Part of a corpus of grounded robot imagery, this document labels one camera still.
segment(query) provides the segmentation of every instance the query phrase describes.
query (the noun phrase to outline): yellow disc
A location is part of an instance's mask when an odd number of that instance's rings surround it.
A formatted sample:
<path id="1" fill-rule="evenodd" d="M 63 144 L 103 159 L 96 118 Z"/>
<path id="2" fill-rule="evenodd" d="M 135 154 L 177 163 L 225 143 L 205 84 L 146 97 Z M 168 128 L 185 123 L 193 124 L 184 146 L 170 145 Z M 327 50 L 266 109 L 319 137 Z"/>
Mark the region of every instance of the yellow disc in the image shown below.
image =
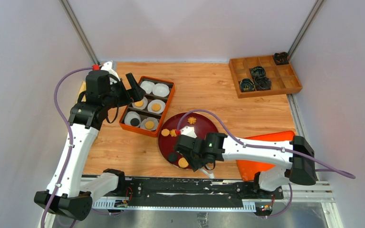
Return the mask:
<path id="1" fill-rule="evenodd" d="M 160 111 L 161 108 L 162 107 L 158 103 L 155 103 L 155 104 L 152 105 L 152 110 L 155 111 L 155 112 Z"/>
<path id="2" fill-rule="evenodd" d="M 164 137 L 166 137 L 166 136 L 169 136 L 169 134 L 170 134 L 170 130 L 169 129 L 163 129 L 162 130 L 162 136 L 164 136 Z"/>
<path id="3" fill-rule="evenodd" d="M 137 101 L 135 102 L 136 107 L 142 107 L 144 105 L 144 101 Z"/>
<path id="4" fill-rule="evenodd" d="M 180 158 L 178 160 L 178 166 L 180 166 L 181 168 L 187 168 L 188 167 L 188 162 L 185 158 Z"/>
<path id="5" fill-rule="evenodd" d="M 154 123 L 153 123 L 153 121 L 148 121 L 148 122 L 146 122 L 145 123 L 145 128 L 146 129 L 148 129 L 148 130 L 151 130 L 151 129 L 153 129 L 154 128 Z"/>

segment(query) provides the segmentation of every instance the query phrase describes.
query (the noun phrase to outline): black object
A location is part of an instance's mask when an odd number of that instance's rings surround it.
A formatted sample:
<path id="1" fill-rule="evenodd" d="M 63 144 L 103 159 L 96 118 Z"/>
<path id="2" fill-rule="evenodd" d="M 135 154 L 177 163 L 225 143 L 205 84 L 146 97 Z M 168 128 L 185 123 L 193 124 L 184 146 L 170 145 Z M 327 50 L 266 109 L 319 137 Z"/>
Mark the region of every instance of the black object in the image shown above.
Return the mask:
<path id="1" fill-rule="evenodd" d="M 110 78 L 117 83 L 110 85 Z M 105 119 L 108 119 L 108 110 L 115 107 L 129 105 L 140 101 L 145 91 L 138 85 L 131 73 L 126 74 L 131 89 L 126 90 L 122 80 L 106 70 L 93 70 L 86 76 L 86 91 L 79 94 L 77 104 L 70 111 L 69 123 L 83 124 L 100 130 Z"/>
<path id="2" fill-rule="evenodd" d="M 257 212 L 254 212 L 256 216 L 270 216 L 272 214 L 272 209 L 262 210 L 261 208 L 255 208 Z"/>
<path id="3" fill-rule="evenodd" d="M 148 207 L 215 207 L 230 208 L 243 207 L 242 199 L 283 199 L 283 193 L 277 189 L 274 192 L 253 191 L 252 182 L 223 182 L 222 179 L 186 179 L 186 178 L 150 178 L 127 177 L 126 186 L 133 188 L 133 195 L 129 206 Z M 125 196 L 125 192 L 116 194 Z"/>
<path id="4" fill-rule="evenodd" d="M 205 140 L 192 138 L 187 135 L 179 135 L 174 146 L 174 151 L 179 152 L 191 166 L 193 171 L 204 167 L 208 163 L 224 161 L 223 141 L 227 137 L 223 133 L 207 133 Z"/>
<path id="5" fill-rule="evenodd" d="M 251 77 L 253 79 L 255 79 L 255 77 L 265 77 L 266 76 L 266 72 L 265 72 L 265 69 L 261 66 L 256 66 L 254 68 L 251 68 L 250 69 L 250 74 L 251 74 Z"/>
<path id="6" fill-rule="evenodd" d="M 138 118 L 133 118 L 131 120 L 131 125 L 134 126 L 134 127 L 137 127 L 139 125 L 139 123 L 140 122 L 139 122 Z"/>
<path id="7" fill-rule="evenodd" d="M 251 79 L 249 78 L 245 78 L 240 82 L 240 90 L 242 92 L 251 92 L 251 91 L 255 91 L 255 85 L 252 82 Z"/>
<path id="8" fill-rule="evenodd" d="M 304 137 L 294 136 L 291 144 L 293 150 L 314 157 L 314 150 Z M 316 164 L 313 161 L 294 154 L 291 162 L 293 163 L 292 168 L 285 172 L 285 176 L 289 177 L 291 182 L 300 185 L 316 184 Z"/>
<path id="9" fill-rule="evenodd" d="M 122 171 L 106 169 L 103 172 L 109 172 L 119 177 L 117 188 L 113 191 L 119 193 L 125 187 L 125 174 Z M 54 199 L 49 206 L 48 212 L 55 215 L 61 215 L 70 219 L 76 219 L 83 221 L 89 214 L 93 199 L 90 196 L 91 192 L 80 192 L 79 196 L 68 198 L 67 194 L 60 196 L 54 196 Z M 38 191 L 34 196 L 34 202 L 43 209 L 48 203 L 51 194 L 48 190 Z"/>
<path id="10" fill-rule="evenodd" d="M 236 191 L 237 191 L 237 189 L 239 189 L 239 191 L 237 192 L 237 197 L 239 199 L 253 198 L 253 199 L 268 200 L 268 199 L 272 199 L 271 195 L 275 195 L 276 200 L 283 199 L 282 187 L 278 187 L 274 191 L 265 191 L 265 190 L 261 190 L 257 186 L 255 186 L 254 182 L 252 182 L 252 181 L 237 182 L 234 185 L 234 187 L 236 188 Z"/>
<path id="11" fill-rule="evenodd" d="M 276 65 L 286 65 L 289 64 L 289 56 L 287 52 L 275 53 L 273 55 L 273 61 Z"/>
<path id="12" fill-rule="evenodd" d="M 266 76 L 255 76 L 254 84 L 258 91 L 270 90 L 272 86 L 272 82 Z"/>
<path id="13" fill-rule="evenodd" d="M 125 173 L 123 171 L 114 169 L 106 169 L 103 171 L 103 173 L 105 172 L 109 172 L 118 176 L 118 186 L 111 192 L 114 194 L 123 194 L 126 188 Z"/>
<path id="14" fill-rule="evenodd" d="M 176 162 L 177 159 L 178 159 L 178 154 L 174 152 L 170 153 L 169 156 L 167 156 L 167 160 L 171 163 Z"/>

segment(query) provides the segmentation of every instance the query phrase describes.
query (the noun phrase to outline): wooden table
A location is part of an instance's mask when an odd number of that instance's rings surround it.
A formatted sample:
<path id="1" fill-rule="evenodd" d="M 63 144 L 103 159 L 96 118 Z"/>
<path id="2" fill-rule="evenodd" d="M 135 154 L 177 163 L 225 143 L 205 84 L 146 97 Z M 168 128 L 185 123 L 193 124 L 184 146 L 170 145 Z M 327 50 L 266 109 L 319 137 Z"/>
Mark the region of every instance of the wooden table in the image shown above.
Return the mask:
<path id="1" fill-rule="evenodd" d="M 118 63 L 117 73 L 122 78 L 129 72 L 137 81 L 145 75 L 175 82 L 176 91 L 166 120 L 200 108 L 217 114 L 241 138 L 295 131 L 286 95 L 238 99 L 228 64 Z M 110 119 L 114 115 L 115 109 L 109 112 Z M 220 132 L 225 132 L 213 117 L 205 116 Z M 157 138 L 122 130 L 118 122 L 103 123 L 83 173 L 101 174 L 107 168 L 122 170 L 127 176 L 206 178 L 200 171 L 173 167 L 160 154 Z M 214 173 L 216 178 L 240 179 L 235 161 L 217 162 Z"/>

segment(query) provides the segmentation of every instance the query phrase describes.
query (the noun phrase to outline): wooden compartment box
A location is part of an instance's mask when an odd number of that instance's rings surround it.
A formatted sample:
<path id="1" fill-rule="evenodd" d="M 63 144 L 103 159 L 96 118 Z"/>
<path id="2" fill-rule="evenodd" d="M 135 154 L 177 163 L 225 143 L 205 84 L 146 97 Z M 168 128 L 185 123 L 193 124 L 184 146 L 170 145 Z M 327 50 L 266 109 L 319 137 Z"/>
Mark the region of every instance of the wooden compartment box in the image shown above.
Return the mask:
<path id="1" fill-rule="evenodd" d="M 265 69 L 266 76 L 271 80 L 270 90 L 242 92 L 240 81 L 251 78 L 250 69 L 261 66 Z M 295 94 L 303 88 L 298 80 L 292 65 L 277 66 L 273 56 L 259 56 L 246 58 L 232 58 L 229 61 L 229 68 L 238 98 L 268 96 L 279 94 Z"/>
<path id="2" fill-rule="evenodd" d="M 152 78 L 152 77 L 147 77 L 147 76 L 142 76 L 141 77 L 141 79 L 139 80 L 139 85 L 143 81 L 150 81 L 150 82 L 153 82 L 155 84 L 162 83 L 162 84 L 165 84 L 165 85 L 167 85 L 169 87 L 170 93 L 166 97 L 156 96 L 156 95 L 153 95 L 153 93 L 150 93 L 150 94 L 146 94 L 145 95 L 145 97 L 148 100 L 148 104 L 152 100 L 161 100 L 161 101 L 163 101 L 166 104 L 165 109 L 163 110 L 162 113 L 156 114 L 156 113 L 149 112 L 147 110 L 147 106 L 146 106 L 145 109 L 141 110 L 141 109 L 134 108 L 132 106 L 132 104 L 130 104 L 124 110 L 124 113 L 122 114 L 122 117 L 120 118 L 119 124 L 120 124 L 121 128 L 124 129 L 124 130 L 132 131 L 132 132 L 139 133 L 139 134 L 144 134 L 144 135 L 151 136 L 151 137 L 157 137 L 157 135 L 159 134 L 160 128 L 163 125 L 163 122 L 164 122 L 164 119 L 166 117 L 166 114 L 167 114 L 167 111 L 169 109 L 169 106 L 171 104 L 171 100 L 172 100 L 173 95 L 174 95 L 174 92 L 175 92 L 175 86 L 174 86 L 174 83 L 173 82 L 169 82 L 169 81 L 165 81 L 165 80 L 161 80 L 161 79 L 157 79 L 157 78 Z M 147 117 L 153 117 L 153 118 L 155 118 L 155 119 L 157 119 L 159 121 L 159 125 L 157 126 L 157 128 L 155 130 L 152 130 L 152 131 L 149 131 L 147 129 L 142 129 L 140 127 L 133 127 L 133 126 L 130 126 L 130 125 L 126 125 L 125 124 L 125 117 L 126 117 L 126 114 L 129 111 L 137 112 L 140 115 L 142 121 L 144 119 L 146 119 Z"/>

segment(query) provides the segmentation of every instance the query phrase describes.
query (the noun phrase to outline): wooden surface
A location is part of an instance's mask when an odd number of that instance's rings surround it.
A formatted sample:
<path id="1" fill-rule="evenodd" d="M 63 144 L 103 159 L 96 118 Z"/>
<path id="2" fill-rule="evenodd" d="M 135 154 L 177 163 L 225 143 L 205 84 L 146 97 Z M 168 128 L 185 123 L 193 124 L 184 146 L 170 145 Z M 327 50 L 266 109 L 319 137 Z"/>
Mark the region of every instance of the wooden surface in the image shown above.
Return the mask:
<path id="1" fill-rule="evenodd" d="M 166 120 L 200 108 L 217 114 L 237 137 L 295 130 L 286 95 L 238 99 L 228 64 L 118 63 L 121 78 L 129 72 L 137 81 L 145 75 L 175 82 Z M 205 116 L 225 132 L 215 119 Z M 160 154 L 157 138 L 122 130 L 117 122 L 103 123 L 83 173 L 101 174 L 107 168 L 122 170 L 128 176 L 206 178 L 200 171 L 173 167 Z M 235 161 L 217 162 L 214 173 L 216 178 L 240 179 Z"/>
<path id="2" fill-rule="evenodd" d="M 240 89 L 240 81 L 249 78 L 254 82 L 250 69 L 257 66 L 265 69 L 266 76 L 271 80 L 271 89 L 242 92 Z M 229 68 L 238 98 L 295 94 L 303 88 L 292 65 L 289 63 L 287 65 L 277 66 L 273 60 L 273 56 L 232 58 L 229 61 Z"/>

